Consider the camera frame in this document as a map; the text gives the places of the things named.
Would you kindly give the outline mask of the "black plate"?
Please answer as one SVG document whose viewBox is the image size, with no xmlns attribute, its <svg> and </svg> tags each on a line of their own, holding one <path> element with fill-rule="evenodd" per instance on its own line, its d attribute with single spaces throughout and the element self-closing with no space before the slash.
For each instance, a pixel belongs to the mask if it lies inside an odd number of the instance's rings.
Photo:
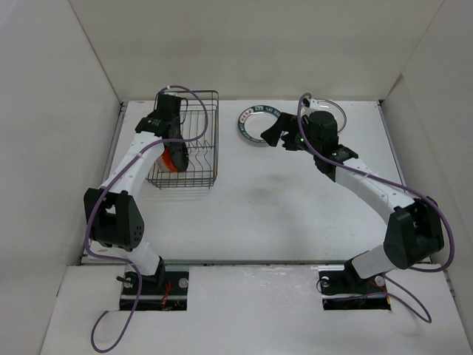
<svg viewBox="0 0 473 355">
<path fill-rule="evenodd" d="M 177 167 L 178 172 L 186 172 L 189 165 L 188 149 L 185 143 L 169 143 L 169 148 L 173 164 Z"/>
</svg>

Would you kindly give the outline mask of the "orange plate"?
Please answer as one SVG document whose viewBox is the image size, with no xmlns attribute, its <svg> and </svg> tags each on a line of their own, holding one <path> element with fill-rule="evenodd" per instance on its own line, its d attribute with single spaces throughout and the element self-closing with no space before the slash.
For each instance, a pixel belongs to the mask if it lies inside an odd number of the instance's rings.
<svg viewBox="0 0 473 355">
<path fill-rule="evenodd" d="M 173 173 L 178 172 L 177 167 L 172 162 L 169 148 L 166 148 L 161 156 L 163 157 L 163 162 L 166 165 L 166 170 L 162 172 L 173 172 Z"/>
</svg>

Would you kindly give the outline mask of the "white plate dark patterned rim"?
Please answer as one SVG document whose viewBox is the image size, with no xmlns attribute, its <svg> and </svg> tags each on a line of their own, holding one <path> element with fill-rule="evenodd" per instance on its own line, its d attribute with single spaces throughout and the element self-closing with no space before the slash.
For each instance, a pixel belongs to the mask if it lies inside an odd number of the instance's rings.
<svg viewBox="0 0 473 355">
<path fill-rule="evenodd" d="M 273 106 L 253 105 L 245 109 L 237 119 L 237 131 L 249 144 L 267 146 L 261 134 L 271 128 L 279 119 L 282 112 Z"/>
</svg>

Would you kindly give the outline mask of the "white plate red characters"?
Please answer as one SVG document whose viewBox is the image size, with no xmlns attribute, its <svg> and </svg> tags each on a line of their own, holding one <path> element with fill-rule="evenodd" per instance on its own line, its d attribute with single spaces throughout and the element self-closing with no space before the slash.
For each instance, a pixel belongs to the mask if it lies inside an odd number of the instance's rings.
<svg viewBox="0 0 473 355">
<path fill-rule="evenodd" d="M 327 111 L 334 116 L 337 122 L 338 133 L 342 132 L 347 125 L 347 114 L 342 109 L 342 107 L 338 105 L 336 102 L 328 100 L 328 99 L 320 99 L 320 98 L 314 98 L 314 99 L 316 99 L 319 102 L 322 108 L 322 111 Z"/>
</svg>

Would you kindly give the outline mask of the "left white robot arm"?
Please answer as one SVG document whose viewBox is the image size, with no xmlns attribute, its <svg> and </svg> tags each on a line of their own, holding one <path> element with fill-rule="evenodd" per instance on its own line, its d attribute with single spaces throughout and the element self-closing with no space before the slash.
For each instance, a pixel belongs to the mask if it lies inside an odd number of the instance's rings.
<svg viewBox="0 0 473 355">
<path fill-rule="evenodd" d="M 165 274 L 162 259 L 144 241 L 145 223 L 135 198 L 152 167 L 164 172 L 184 172 L 188 150 L 180 129 L 183 98 L 175 93 L 157 96 L 152 112 L 135 128 L 129 150 L 115 171 L 97 189 L 84 195 L 86 219 L 96 211 L 90 229 L 95 255 L 127 259 L 142 273 L 140 284 L 151 294 L 161 291 Z"/>
</svg>

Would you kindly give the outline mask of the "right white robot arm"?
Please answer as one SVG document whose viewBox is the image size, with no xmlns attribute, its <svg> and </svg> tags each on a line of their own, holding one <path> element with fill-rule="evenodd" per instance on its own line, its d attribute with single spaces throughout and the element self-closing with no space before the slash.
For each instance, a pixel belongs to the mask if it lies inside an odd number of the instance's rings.
<svg viewBox="0 0 473 355">
<path fill-rule="evenodd" d="M 260 136 L 269 146 L 281 143 L 289 151 L 312 153 L 322 174 L 357 195 L 387 225 L 381 245 L 347 260 L 343 271 L 328 276 L 329 294 L 359 291 L 370 278 L 410 268 L 444 247 L 434 204 L 379 181 L 357 153 L 339 143 L 331 113 L 313 111 L 297 118 L 283 112 Z"/>
</svg>

